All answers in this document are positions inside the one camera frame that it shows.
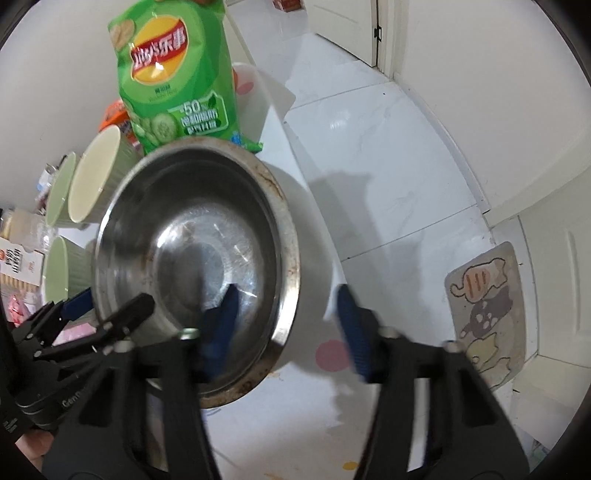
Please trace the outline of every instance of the white door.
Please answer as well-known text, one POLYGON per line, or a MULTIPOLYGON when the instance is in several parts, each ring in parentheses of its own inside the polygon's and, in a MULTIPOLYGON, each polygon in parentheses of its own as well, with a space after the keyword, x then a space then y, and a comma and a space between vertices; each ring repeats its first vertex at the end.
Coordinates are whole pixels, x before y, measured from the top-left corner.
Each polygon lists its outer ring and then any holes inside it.
POLYGON ((591 168, 520 217, 534 269, 540 355, 591 367, 591 168))
POLYGON ((377 0, 306 0, 310 28, 370 67, 377 60, 377 0))

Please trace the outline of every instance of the pink polka dot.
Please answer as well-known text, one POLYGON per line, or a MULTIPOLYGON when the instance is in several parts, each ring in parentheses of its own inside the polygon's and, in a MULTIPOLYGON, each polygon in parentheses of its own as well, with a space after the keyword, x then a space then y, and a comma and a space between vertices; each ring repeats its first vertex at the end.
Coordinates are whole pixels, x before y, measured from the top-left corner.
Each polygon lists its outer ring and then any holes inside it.
POLYGON ((243 83, 242 85, 238 85, 238 88, 236 89, 236 93, 238 95, 246 95, 248 92, 250 92, 254 88, 254 86, 255 86, 255 84, 252 82, 243 83))
POLYGON ((340 372, 349 366, 349 352, 343 342, 329 340, 316 349, 316 365, 326 372, 340 372))

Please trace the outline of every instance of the pale green bowl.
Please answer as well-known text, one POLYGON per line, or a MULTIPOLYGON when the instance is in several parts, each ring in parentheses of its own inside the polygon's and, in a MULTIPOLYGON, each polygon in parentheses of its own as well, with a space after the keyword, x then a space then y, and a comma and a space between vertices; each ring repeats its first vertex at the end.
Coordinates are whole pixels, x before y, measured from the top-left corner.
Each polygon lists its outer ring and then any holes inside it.
POLYGON ((59 302, 78 295, 92 283, 92 255, 61 236, 51 244, 43 266, 46 301, 59 302))
POLYGON ((69 153, 56 173, 56 180, 47 199, 46 222, 48 226, 71 228, 77 225, 70 218, 68 196, 74 172, 78 165, 78 155, 69 153))

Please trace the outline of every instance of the orange snack package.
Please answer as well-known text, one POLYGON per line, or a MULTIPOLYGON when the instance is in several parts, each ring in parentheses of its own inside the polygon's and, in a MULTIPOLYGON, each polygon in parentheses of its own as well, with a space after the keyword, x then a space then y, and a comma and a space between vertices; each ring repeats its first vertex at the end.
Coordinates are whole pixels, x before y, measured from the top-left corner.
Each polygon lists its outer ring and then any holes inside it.
POLYGON ((99 132, 102 132, 110 125, 117 125, 132 145, 138 143, 138 139, 131 128, 131 120, 123 101, 119 98, 107 107, 105 117, 99 127, 99 132))

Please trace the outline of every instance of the cartoon bath mat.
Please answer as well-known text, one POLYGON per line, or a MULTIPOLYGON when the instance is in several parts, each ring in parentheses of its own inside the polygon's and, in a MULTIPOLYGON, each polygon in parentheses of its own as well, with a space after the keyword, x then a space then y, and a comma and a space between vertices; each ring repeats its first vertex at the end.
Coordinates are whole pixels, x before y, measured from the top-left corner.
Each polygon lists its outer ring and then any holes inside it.
POLYGON ((505 242, 445 280, 457 340, 491 388, 525 361, 525 309, 515 251, 505 242))

